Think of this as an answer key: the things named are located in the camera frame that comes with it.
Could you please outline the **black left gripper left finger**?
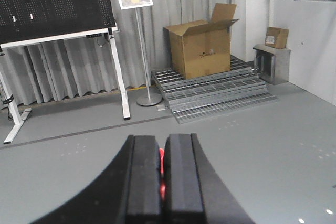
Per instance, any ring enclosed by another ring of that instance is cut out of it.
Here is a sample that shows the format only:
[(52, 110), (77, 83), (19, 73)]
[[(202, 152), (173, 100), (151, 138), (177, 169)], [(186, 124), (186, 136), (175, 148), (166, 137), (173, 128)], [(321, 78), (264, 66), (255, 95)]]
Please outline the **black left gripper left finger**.
[(154, 136), (129, 135), (85, 189), (35, 223), (161, 223), (160, 151)]

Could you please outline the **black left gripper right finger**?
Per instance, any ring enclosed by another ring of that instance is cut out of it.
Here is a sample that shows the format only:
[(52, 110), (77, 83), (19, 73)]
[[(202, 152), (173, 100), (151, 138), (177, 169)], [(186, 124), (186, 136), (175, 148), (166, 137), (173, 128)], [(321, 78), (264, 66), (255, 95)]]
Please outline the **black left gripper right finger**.
[(195, 133), (167, 138), (164, 180), (167, 223), (254, 223), (214, 170)]

